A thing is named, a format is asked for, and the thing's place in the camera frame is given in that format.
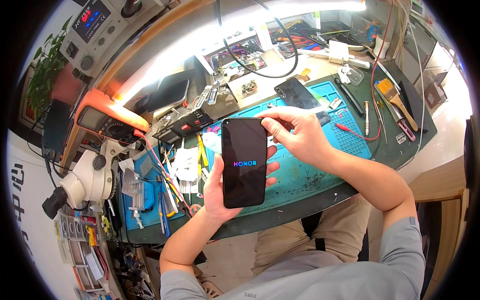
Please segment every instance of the person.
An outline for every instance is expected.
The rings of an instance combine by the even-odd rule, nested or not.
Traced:
[[[360,194],[323,211],[335,209],[336,213],[334,217],[328,213],[326,221],[322,215],[314,239],[305,235],[299,220],[259,232],[252,269],[255,277],[218,299],[419,299],[425,258],[415,201],[403,179],[383,164],[333,148],[315,115],[307,110],[276,107],[256,116],[264,118],[262,125],[275,143],[283,144],[302,162],[339,176]],[[275,152],[270,146],[268,157]],[[207,299],[193,275],[192,263],[220,226],[241,211],[223,206],[223,166],[221,156],[216,155],[204,186],[204,207],[162,250],[163,300]],[[267,175],[279,167],[278,162],[269,164]],[[269,177],[266,185],[275,182]],[[378,263],[356,261],[370,212],[367,201],[383,212]],[[317,250],[318,244],[325,250]]]

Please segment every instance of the forearm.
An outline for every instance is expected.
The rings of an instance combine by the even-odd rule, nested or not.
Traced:
[[[413,195],[405,181],[392,168],[334,149],[326,172],[351,184],[375,208],[389,211]]]
[[[209,217],[205,209],[200,209],[168,239],[160,255],[160,272],[177,268],[175,265],[190,270],[197,255],[222,224]]]

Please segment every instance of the beige pants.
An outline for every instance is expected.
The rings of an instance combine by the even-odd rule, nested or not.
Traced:
[[[367,230],[371,204],[360,194],[322,212],[312,239],[303,231],[300,220],[258,233],[255,263],[252,273],[257,276],[282,255],[315,250],[315,239],[324,239],[325,250],[344,263],[356,262]]]

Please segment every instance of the potted plant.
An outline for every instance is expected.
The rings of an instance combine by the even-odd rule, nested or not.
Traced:
[[[35,112],[35,121],[38,120],[38,117],[44,116],[45,109],[51,100],[54,83],[60,71],[64,69],[68,63],[68,60],[59,52],[59,49],[67,33],[68,23],[71,18],[72,17],[68,18],[65,24],[63,24],[59,34],[56,36],[50,34],[47,37],[44,46],[39,47],[33,57],[34,60],[39,59],[36,63],[30,84],[28,85],[24,101],[29,99],[29,105]]]

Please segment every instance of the hand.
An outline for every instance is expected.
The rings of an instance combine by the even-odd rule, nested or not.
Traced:
[[[270,146],[267,148],[267,159],[272,157],[276,152],[275,146]],[[277,171],[280,168],[280,164],[275,161],[273,163],[267,164],[267,175],[272,172]],[[208,175],[207,182],[204,186],[204,207],[210,217],[214,220],[221,221],[222,223],[232,219],[236,216],[242,208],[226,208],[223,205],[223,159],[220,154],[215,154],[215,162],[213,164],[212,170]],[[276,178],[269,177],[266,180],[265,187],[269,187],[275,184]]]
[[[336,149],[328,142],[317,117],[306,109],[274,107],[255,115],[264,118],[262,125],[296,158],[328,172]]]

